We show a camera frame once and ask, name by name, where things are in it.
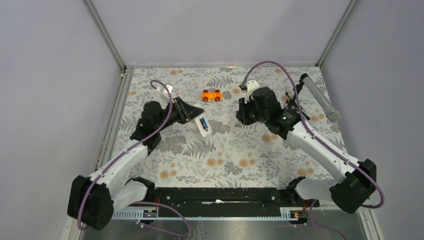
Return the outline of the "white remote control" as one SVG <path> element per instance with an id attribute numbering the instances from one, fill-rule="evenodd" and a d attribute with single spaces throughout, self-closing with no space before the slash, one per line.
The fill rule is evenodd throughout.
<path id="1" fill-rule="evenodd" d="M 202 137 L 207 137 L 212 134 L 211 126 L 208 122 L 208 119 L 204 113 L 200 114 L 194 119 L 198 130 Z"/>

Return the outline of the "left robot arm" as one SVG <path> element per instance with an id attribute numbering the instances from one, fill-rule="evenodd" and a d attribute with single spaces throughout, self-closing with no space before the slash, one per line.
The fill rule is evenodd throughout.
<path id="1" fill-rule="evenodd" d="M 79 175 L 73 180 L 67 215 L 76 219 L 79 227 L 85 224 L 101 230 L 121 209 L 135 202 L 144 206 L 152 204 L 155 192 L 148 187 L 148 182 L 131 180 L 117 189 L 121 177 L 154 151 L 162 139 L 162 130 L 175 123 L 184 125 L 190 121 L 196 121 L 202 127 L 203 118 L 203 108 L 190 105 L 180 97 L 169 101 L 166 108 L 157 101 L 147 102 L 122 152 L 89 176 Z"/>

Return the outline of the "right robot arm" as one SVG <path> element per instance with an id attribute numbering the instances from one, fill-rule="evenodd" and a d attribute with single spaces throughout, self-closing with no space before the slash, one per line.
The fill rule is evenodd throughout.
<path id="1" fill-rule="evenodd" d="M 305 200 L 331 201 L 346 213 L 365 207 L 366 200 L 377 190 L 377 166 L 370 159 L 361 161 L 335 147 L 319 135 L 302 115 L 282 108 L 269 87 L 257 87 L 238 100 L 236 118 L 243 125 L 264 124 L 268 130 L 303 150 L 332 179 L 298 177 L 287 188 L 287 201 L 293 206 Z"/>

